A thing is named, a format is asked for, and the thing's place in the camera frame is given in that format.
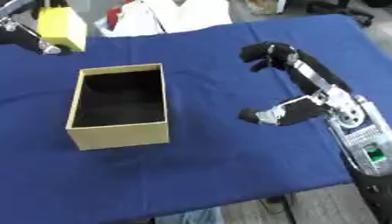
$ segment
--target beige box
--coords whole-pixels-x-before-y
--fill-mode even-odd
[[[79,149],[169,142],[161,64],[80,70],[66,130]]]

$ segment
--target blue fabric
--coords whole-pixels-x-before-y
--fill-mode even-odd
[[[0,46],[0,222],[89,224],[213,207],[350,181],[321,119],[237,119],[301,95],[285,73],[249,72],[242,46],[283,41],[319,58],[392,121],[392,63],[342,16],[231,24],[143,38],[91,38],[87,52]],[[78,71],[164,65],[168,144],[78,151],[65,131]]]

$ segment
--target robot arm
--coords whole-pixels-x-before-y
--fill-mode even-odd
[[[240,119],[277,126],[323,116],[351,166],[380,177],[392,174],[392,131],[377,107],[304,51],[283,43],[263,42],[242,48],[244,62],[258,60],[253,72],[265,67],[284,70],[305,95],[271,109],[246,108]]]
[[[34,30],[13,20],[11,16],[32,8],[31,14],[37,18],[40,7],[43,6],[42,0],[11,0],[6,1],[0,6],[0,45],[16,44],[26,50],[38,54],[57,54],[67,55],[71,51],[61,45],[51,45],[44,40]]]

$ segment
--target person's leg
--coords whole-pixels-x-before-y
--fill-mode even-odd
[[[220,207],[158,217],[156,224],[224,224]]]

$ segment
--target yellow block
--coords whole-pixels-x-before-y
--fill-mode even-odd
[[[70,7],[42,8],[39,12],[37,33],[53,45],[84,52],[87,32],[86,23]]]

